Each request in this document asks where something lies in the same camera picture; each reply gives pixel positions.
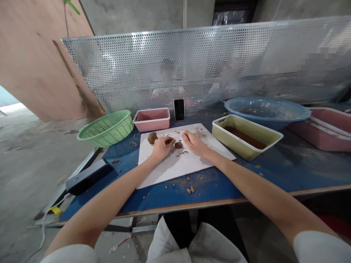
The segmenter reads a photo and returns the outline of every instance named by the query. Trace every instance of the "perforated metal sheet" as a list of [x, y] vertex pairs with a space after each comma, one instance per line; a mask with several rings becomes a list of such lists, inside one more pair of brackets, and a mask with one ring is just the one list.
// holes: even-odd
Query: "perforated metal sheet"
[[351, 16], [62, 39], [107, 113], [186, 113], [238, 96], [332, 100], [350, 81]]

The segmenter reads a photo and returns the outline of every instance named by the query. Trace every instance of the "plant leaf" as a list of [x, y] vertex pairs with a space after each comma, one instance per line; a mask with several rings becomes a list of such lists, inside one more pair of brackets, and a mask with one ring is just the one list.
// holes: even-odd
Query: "plant leaf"
[[67, 2], [67, 4], [72, 7], [72, 9], [78, 14], [80, 15], [80, 12], [78, 11], [78, 9], [71, 3], [71, 0], [64, 0]]

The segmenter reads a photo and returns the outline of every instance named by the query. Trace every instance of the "dark pants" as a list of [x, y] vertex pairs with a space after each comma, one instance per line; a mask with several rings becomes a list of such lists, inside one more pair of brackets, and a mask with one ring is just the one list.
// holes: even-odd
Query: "dark pants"
[[[194, 238], [189, 212], [180, 211], [160, 214], [158, 219], [160, 220], [162, 216], [179, 248], [189, 247]], [[197, 229], [199, 229], [201, 222], [208, 223], [216, 228], [240, 250], [247, 262], [249, 262], [244, 242], [229, 206], [199, 209]]]

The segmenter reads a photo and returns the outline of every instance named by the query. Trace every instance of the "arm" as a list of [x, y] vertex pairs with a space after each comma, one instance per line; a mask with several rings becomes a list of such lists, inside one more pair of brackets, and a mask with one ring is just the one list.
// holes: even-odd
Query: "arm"
[[174, 143], [166, 145], [170, 137], [155, 140], [151, 156], [142, 164], [110, 184], [86, 203], [57, 233], [44, 258], [52, 252], [73, 244], [95, 247], [101, 232], [117, 215], [136, 187], [167, 156]]
[[255, 207], [271, 219], [291, 245], [295, 236], [306, 230], [339, 238], [314, 213], [275, 184], [211, 150], [189, 131], [185, 131], [182, 138], [194, 154], [213, 163]]

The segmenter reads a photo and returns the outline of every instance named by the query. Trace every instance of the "yellow plastic container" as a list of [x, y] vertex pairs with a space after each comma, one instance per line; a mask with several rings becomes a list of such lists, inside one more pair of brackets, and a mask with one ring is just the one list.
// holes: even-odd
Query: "yellow plastic container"
[[[223, 127], [226, 126], [235, 128], [259, 142], [262, 142], [264, 145], [267, 145], [266, 148], [255, 148], [246, 141], [223, 129]], [[252, 161], [284, 137], [280, 132], [233, 114], [213, 121], [212, 135], [247, 161]]]

